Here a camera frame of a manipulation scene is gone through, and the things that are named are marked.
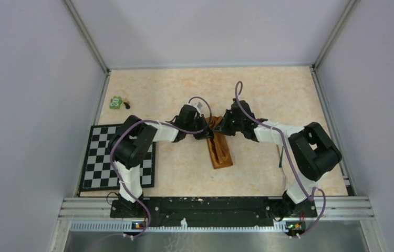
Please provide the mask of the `brown satin napkin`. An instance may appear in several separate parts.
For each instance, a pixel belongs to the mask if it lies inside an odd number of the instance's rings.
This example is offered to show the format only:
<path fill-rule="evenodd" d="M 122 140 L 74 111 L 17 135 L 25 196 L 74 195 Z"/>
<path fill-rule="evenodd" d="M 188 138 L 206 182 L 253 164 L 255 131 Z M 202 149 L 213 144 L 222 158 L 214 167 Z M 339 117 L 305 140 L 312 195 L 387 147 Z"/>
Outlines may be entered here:
<path fill-rule="evenodd" d="M 210 122 L 210 130 L 213 136 L 206 140 L 209 150 L 212 166 L 215 170 L 233 166 L 233 160 L 230 153 L 230 148 L 224 134 L 214 131 L 218 123 L 221 122 L 222 116 L 207 117 L 206 122 Z"/>

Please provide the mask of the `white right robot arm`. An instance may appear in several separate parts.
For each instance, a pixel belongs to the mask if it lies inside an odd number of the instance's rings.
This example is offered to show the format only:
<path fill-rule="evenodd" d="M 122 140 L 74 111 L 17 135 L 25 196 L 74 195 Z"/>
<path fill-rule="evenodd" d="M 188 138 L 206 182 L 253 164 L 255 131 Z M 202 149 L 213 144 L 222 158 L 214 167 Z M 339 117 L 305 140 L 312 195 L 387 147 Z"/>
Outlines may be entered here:
<path fill-rule="evenodd" d="M 288 216 L 303 210 L 303 202 L 313 198 L 318 181 L 342 160 L 338 147 L 319 123 L 291 126 L 256 118 L 244 100 L 233 101 L 214 131 L 229 136 L 240 132 L 246 139 L 283 147 L 295 176 L 283 194 L 282 209 Z"/>

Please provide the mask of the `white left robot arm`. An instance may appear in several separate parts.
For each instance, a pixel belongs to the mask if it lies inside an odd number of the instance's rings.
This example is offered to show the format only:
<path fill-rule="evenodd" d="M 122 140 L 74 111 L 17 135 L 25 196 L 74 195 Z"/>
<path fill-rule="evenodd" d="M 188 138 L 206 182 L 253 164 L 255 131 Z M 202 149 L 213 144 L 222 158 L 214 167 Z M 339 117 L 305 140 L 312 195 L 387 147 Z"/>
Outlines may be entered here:
<path fill-rule="evenodd" d="M 140 168 L 153 143 L 176 143 L 187 135 L 197 140 L 212 137 L 202 107 L 200 102 L 184 104 L 179 114 L 166 122 L 130 115 L 109 140 L 111 167 L 120 184 L 116 206 L 122 207 L 130 217 L 140 215 L 143 209 Z"/>

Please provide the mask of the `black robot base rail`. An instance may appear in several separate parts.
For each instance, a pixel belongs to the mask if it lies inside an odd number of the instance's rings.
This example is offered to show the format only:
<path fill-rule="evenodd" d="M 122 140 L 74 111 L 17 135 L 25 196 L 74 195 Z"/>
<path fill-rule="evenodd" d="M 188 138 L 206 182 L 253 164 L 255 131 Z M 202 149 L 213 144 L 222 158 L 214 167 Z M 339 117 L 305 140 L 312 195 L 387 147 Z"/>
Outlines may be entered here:
<path fill-rule="evenodd" d="M 110 217 L 140 219 L 150 227 L 267 227 L 287 218 L 318 216 L 314 202 L 256 197 L 144 197 L 141 203 L 115 199 Z"/>

